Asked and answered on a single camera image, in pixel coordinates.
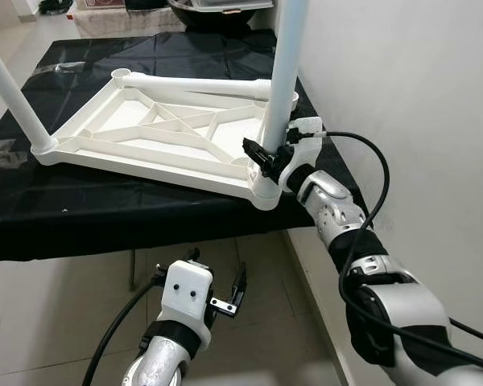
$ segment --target cable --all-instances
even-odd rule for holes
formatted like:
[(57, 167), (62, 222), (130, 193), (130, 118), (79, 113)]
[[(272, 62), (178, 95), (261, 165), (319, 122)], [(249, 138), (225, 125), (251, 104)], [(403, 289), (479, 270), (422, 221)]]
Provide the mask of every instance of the cable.
[(462, 331), (465, 331), (467, 334), (474, 335), (476, 338), (483, 340), (483, 333), (482, 332), (480, 332), (478, 330), (474, 330), (472, 327), (466, 326), (462, 322), (458, 322), (457, 320), (455, 320), (453, 318), (450, 318), (449, 321), (451, 322), (451, 324), (454, 327), (456, 327), (456, 328), (458, 328)]
[(129, 302), (126, 304), (125, 307), (123, 307), (123, 310), (120, 311), (118, 316), (113, 320), (111, 323), (111, 326), (107, 329), (105, 332), (104, 336), (102, 337), (102, 340), (97, 346), (97, 349), (95, 350), (95, 353), (93, 354), (93, 357), (91, 359), (91, 362), (89, 363), (88, 370), (86, 371), (84, 380), (82, 381), (82, 386), (90, 386), (91, 382), (93, 381), (93, 376), (95, 375), (95, 371), (97, 370), (98, 363), (100, 362), (100, 359), (102, 357), (102, 354), (104, 353), (105, 348), (107, 347), (107, 344), (113, 337), (114, 333), (122, 324), (123, 319), (129, 314), (129, 312), (134, 308), (136, 303), (143, 297), (145, 294), (155, 285), (157, 284), (157, 281), (155, 280), (156, 277), (153, 277), (151, 281), (149, 281), (143, 288), (141, 288), (132, 299), (129, 300)]
[(388, 190), (390, 188), (390, 169), (388, 167), (388, 163), (386, 162), (385, 156), (383, 153), (379, 150), (379, 148), (374, 145), (369, 139), (362, 137), (361, 135), (355, 134), (355, 133), (345, 133), (345, 132), (327, 132), (327, 133), (322, 133), (323, 136), (325, 137), (347, 137), (347, 138), (352, 138), (356, 139), (359, 142), (363, 142), (366, 144), (379, 158), (379, 161), (381, 162), (382, 169), (383, 169), (383, 174), (384, 174), (384, 182), (383, 182), (383, 188), (382, 192), (379, 196), (379, 200), (376, 203), (376, 206), (372, 210), (372, 212), (369, 214), (365, 222), (361, 225), (361, 228), (358, 230), (356, 236), (354, 237), (353, 244), (351, 246), (351, 249), (349, 250), (349, 255), (347, 258), (347, 261), (344, 264), (343, 269), (340, 272), (340, 278), (338, 281), (338, 290), (340, 292), (340, 296), (345, 302), (345, 304), (353, 309), (355, 312), (357, 312), (360, 316), (366, 318), (367, 320), (371, 321), (374, 325), (379, 326), (387, 331), (390, 331), (396, 335), (399, 335), (403, 338), (408, 338), (411, 340), (416, 341), (417, 343), (421, 343), (425, 346), (431, 347), (437, 351), (441, 351), (447, 355), (462, 359), (470, 364), (475, 364), (481, 368), (483, 368), (483, 359), (479, 358), (475, 355), (469, 354), (465, 351), (458, 350), (457, 348), (450, 347), (443, 345), (439, 342), (436, 342), (435, 340), (427, 339), (424, 338), (421, 335), (414, 334), (410, 331), (403, 330), (402, 328), (396, 327), (388, 322), (384, 322), (380, 318), (375, 317), (373, 314), (367, 312), (363, 308), (361, 308), (356, 302), (353, 301), (353, 299), (346, 293), (345, 291), (345, 285), (346, 285), (346, 280), (347, 276), (349, 273), (349, 269), (351, 264), (353, 263), (353, 258), (354, 258), (354, 249), (357, 245), (357, 242), (361, 238), (361, 235), (363, 232), (369, 227), (371, 222), (374, 220), (376, 215), (379, 213), (379, 211), (382, 208), (382, 205), (385, 203), (386, 196), (388, 195)]

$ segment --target black tablecloth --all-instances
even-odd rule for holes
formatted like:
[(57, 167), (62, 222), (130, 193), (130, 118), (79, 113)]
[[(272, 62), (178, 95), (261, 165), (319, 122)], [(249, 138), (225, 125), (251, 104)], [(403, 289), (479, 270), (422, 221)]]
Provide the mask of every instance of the black tablecloth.
[[(271, 31), (241, 39), (162, 33), (127, 39), (54, 42), (23, 92), (50, 133), (110, 79), (115, 68), (158, 76), (253, 80), (270, 78)], [(304, 90), (292, 118), (315, 116)], [(361, 195), (341, 156), (325, 141), (317, 166)], [(149, 248), (312, 225), (295, 199), (273, 211), (207, 191), (81, 166), (41, 166), (7, 112), (0, 121), (0, 260)]]

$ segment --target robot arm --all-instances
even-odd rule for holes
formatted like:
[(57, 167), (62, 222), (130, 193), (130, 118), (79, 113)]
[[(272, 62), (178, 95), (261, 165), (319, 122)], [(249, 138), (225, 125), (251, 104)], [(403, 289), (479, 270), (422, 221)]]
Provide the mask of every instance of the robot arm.
[(232, 296), (213, 297), (213, 271), (193, 258), (161, 269), (164, 275), (161, 313), (142, 343), (147, 346), (125, 374), (122, 386), (180, 386), (195, 355), (211, 342), (210, 329), (218, 314), (234, 318), (246, 290), (246, 268), (241, 264)]
[[(293, 126), (288, 140), (296, 145), (284, 146), (276, 155), (247, 139), (244, 149), (264, 176), (296, 195), (314, 219), (340, 273), (365, 222), (365, 213), (353, 202), (348, 189), (325, 171), (316, 170), (311, 157), (303, 156), (316, 148), (313, 142), (322, 135), (319, 118), (298, 120)], [(367, 313), (451, 347), (449, 317), (440, 300), (388, 255), (372, 230), (364, 230), (354, 245), (347, 282), (350, 297)], [(358, 354), (380, 365), (397, 385), (483, 385), (483, 369), (478, 366), (386, 331), (351, 307), (347, 308), (347, 319)]]

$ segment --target table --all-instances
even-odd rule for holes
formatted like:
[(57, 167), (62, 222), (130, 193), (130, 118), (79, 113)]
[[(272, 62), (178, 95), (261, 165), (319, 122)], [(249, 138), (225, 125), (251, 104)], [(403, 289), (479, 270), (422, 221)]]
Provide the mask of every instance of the table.
[[(272, 31), (252, 31), (238, 39), (174, 32), (58, 41), (23, 92), (53, 133), (115, 68), (158, 76), (270, 78), (275, 43)], [(297, 92), (300, 100), (291, 118), (315, 116), (300, 82)], [(364, 205), (331, 141), (325, 140), (317, 166)], [(153, 248), (311, 225), (290, 195), (283, 195), (273, 211), (259, 211), (244, 199), (207, 191), (68, 164), (41, 166), (10, 113), (0, 121), (0, 260)]]

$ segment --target tiled floor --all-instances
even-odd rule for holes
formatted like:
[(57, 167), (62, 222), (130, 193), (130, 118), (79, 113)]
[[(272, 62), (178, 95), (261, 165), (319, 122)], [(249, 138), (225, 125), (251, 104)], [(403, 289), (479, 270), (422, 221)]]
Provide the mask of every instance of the tiled floor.
[(0, 30), (0, 57), (7, 63), (22, 45), (23, 40), (35, 23), (20, 23), (17, 26)]
[[(16, 52), (0, 47), (20, 85), (52, 40), (78, 38), (64, 16), (41, 18), (22, 31), (25, 39)], [(8, 35), (17, 34), (5, 32), (0, 44), (7, 45), (3, 36)], [(5, 109), (0, 100), (0, 116)], [(138, 283), (154, 272), (156, 263), (170, 263), (190, 246), (138, 251)], [(201, 260), (215, 270), (218, 297), (229, 292), (240, 261), (247, 263), (249, 288), (237, 318), (217, 320), (211, 347), (197, 356), (184, 384), (339, 384), (280, 233), (197, 246)], [(1, 262), (0, 386), (80, 384), (103, 332), (132, 296), (128, 266), (128, 253)], [(106, 350), (93, 385), (120, 384), (141, 334), (158, 313), (159, 297), (160, 291), (154, 290), (134, 308)]]

